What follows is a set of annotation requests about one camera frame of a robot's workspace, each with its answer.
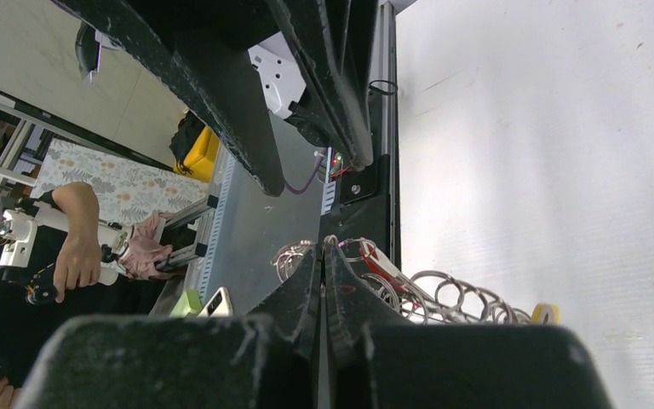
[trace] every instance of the smartphone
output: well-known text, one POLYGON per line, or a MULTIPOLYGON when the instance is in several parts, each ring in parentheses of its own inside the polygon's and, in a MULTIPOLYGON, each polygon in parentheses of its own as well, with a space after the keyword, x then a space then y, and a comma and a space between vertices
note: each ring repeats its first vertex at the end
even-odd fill
POLYGON ((220 287, 204 306, 200 317, 231 317, 232 301, 226 287, 220 287))

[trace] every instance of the coiled wire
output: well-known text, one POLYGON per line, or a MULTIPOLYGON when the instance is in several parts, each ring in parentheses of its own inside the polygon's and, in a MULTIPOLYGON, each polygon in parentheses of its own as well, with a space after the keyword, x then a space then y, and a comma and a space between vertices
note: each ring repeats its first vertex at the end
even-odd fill
MULTIPOLYGON (((339 245, 341 248, 353 243, 364 243, 369 252, 377 248, 375 243, 368 239, 346 239, 340 242, 334 235, 324 238, 324 245, 339 245)), ((280 249, 272 259, 272 264, 276 267, 277 275, 282 282, 294 273, 294 269, 301 262, 304 253, 312 245, 315 244, 303 240, 280 249)), ((345 258, 348 262, 367 261, 367 255, 364 253, 362 256, 345 258)), ((402 273, 399 273, 396 278, 390 277, 389 279, 375 273, 361 274, 360 278, 370 284, 376 295, 392 309, 407 319, 421 320, 423 324, 528 324, 531 322, 531 317, 525 311, 511 307, 493 291, 471 285, 440 271, 421 271, 412 278, 408 278, 402 273), (434 295, 428 294, 417 284, 418 280, 427 278, 441 280, 434 295), (443 289, 449 287, 457 290, 457 299, 452 304, 443 302, 439 295, 443 289), (474 294, 482 303, 479 316, 465 311, 465 300, 468 294, 474 294)))

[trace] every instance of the pink cloth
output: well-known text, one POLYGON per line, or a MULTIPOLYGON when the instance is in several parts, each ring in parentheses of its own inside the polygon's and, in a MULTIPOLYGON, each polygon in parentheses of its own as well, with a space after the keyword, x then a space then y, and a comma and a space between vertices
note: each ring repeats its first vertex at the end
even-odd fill
POLYGON ((162 273, 154 267, 155 262, 171 254, 171 245, 161 245, 154 241, 159 220, 171 216, 169 213, 154 213, 145 221, 135 226, 134 237, 129 240, 129 250, 118 260, 131 279, 169 279, 172 273, 162 273))

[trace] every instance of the purple cable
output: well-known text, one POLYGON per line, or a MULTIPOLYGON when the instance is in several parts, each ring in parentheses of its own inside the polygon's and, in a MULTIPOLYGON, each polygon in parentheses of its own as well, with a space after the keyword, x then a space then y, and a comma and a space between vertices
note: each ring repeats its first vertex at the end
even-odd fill
POLYGON ((314 169, 312 169, 312 174, 309 176, 309 179, 307 179, 307 183, 305 183, 305 186, 302 189, 295 189, 290 185, 287 179, 284 179, 284 187, 286 187, 287 190, 289 190, 293 194, 303 194, 304 192, 306 192, 307 189, 309 188, 309 185, 312 184, 314 177, 317 175, 317 172, 319 172, 319 165, 322 164, 322 159, 324 158, 324 155, 326 153, 327 153, 327 148, 322 149, 322 152, 319 153, 319 155, 317 156, 317 160, 314 161, 314 169))

